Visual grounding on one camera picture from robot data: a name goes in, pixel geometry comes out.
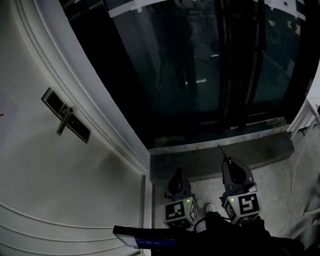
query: tiled floor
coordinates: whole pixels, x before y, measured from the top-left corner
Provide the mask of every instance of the tiled floor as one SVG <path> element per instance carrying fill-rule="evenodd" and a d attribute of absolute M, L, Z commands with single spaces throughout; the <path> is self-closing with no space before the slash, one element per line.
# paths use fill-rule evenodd
<path fill-rule="evenodd" d="M 305 247 L 315 241 L 320 242 L 320 226 L 312 226 L 317 216 L 304 217 L 304 211 L 320 207 L 320 130 L 316 126 L 309 137 L 301 132 L 292 140 L 294 154 L 287 160 L 277 162 L 252 171 L 258 190 L 261 192 L 262 213 L 265 228 L 272 236 L 279 236 L 291 204 L 291 190 L 296 162 L 296 175 L 291 210 L 280 237 L 300 240 Z M 216 211 L 227 216 L 219 199 L 224 192 L 222 178 L 208 179 L 191 183 L 191 191 L 198 199 L 198 219 L 204 216 L 204 205 L 213 203 Z M 168 201 L 163 197 L 160 187 L 155 188 L 155 228 L 164 228 L 161 216 L 161 204 Z"/>

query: glass panel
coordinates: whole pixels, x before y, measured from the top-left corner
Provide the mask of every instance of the glass panel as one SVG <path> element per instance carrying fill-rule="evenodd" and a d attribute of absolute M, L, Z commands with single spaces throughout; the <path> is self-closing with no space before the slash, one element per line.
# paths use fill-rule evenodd
<path fill-rule="evenodd" d="M 300 17 L 265 5 L 266 51 L 250 114 L 274 111 L 280 106 L 297 62 L 305 23 Z"/>
<path fill-rule="evenodd" d="M 106 3 L 114 7 L 113 0 Z M 113 20 L 158 121 L 217 110 L 220 50 L 214 0 L 166 0 Z"/>
<path fill-rule="evenodd" d="M 124 4 L 130 3 L 132 0 L 107 0 L 107 6 L 109 10 L 122 6 Z"/>

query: door handle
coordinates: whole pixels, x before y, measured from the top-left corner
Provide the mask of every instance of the door handle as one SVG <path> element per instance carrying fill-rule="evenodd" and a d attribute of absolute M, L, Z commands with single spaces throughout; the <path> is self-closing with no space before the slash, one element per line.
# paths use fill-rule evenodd
<path fill-rule="evenodd" d="M 65 104 L 51 88 L 45 92 L 41 99 L 61 121 L 56 134 L 61 136 L 67 126 L 81 140 L 88 143 L 90 130 L 74 115 L 74 110 Z"/>
<path fill-rule="evenodd" d="M 257 52 L 254 74 L 252 79 L 251 90 L 249 93 L 249 98 L 247 104 L 244 108 L 243 114 L 241 116 L 241 121 L 239 129 L 243 130 L 247 123 L 247 118 L 249 116 L 249 109 L 254 103 L 256 92 L 258 89 L 258 83 L 260 79 L 260 73 L 262 70 L 262 64 L 264 60 L 264 53 L 267 49 L 267 40 L 266 40 L 266 13 L 265 13 L 265 0 L 258 0 L 258 24 L 259 24 L 259 36 L 258 36 L 258 46 L 255 47 Z"/>
<path fill-rule="evenodd" d="M 66 109 L 59 112 L 59 115 L 63 117 L 58 129 L 56 130 L 56 134 L 58 134 L 59 136 L 61 136 L 62 132 L 64 131 L 72 113 L 73 113 L 73 109 L 71 107 L 67 107 Z"/>

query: door frame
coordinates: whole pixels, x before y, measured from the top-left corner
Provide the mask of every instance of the door frame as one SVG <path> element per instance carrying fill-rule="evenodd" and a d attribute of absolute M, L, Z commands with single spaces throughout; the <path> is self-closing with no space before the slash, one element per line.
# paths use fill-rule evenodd
<path fill-rule="evenodd" d="M 151 228 L 150 153 L 93 69 L 59 1 L 13 0 L 10 4 L 22 39 L 51 88 L 93 134 L 141 175 L 140 226 Z"/>

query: white sneaker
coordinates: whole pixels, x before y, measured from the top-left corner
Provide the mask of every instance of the white sneaker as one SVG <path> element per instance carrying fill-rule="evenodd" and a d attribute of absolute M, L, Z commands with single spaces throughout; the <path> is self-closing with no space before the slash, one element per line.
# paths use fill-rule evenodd
<path fill-rule="evenodd" d="M 209 203 L 205 208 L 205 213 L 215 212 L 215 211 L 216 211 L 216 209 L 212 203 Z"/>
<path fill-rule="evenodd" d="M 313 221 L 312 221 L 312 225 L 313 226 L 317 226 L 320 224 L 320 217 L 316 217 Z"/>

